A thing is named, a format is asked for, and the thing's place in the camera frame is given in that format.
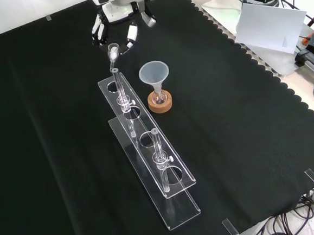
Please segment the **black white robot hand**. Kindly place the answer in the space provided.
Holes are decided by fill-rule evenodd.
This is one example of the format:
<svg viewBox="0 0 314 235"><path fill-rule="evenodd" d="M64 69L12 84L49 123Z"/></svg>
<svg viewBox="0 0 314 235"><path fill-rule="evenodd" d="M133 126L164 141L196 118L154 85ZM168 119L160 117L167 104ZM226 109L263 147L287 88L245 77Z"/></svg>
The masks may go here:
<svg viewBox="0 0 314 235"><path fill-rule="evenodd" d="M145 9L144 12L140 12L139 10L137 2L131 2L125 6L115 5L111 2L100 6L91 30L93 43L98 43L101 46L104 45L107 40L109 26L129 21L126 43L119 48L120 54L128 52L133 47L138 36L135 18L141 15L142 20L148 27L153 27L157 22L149 9Z"/></svg>

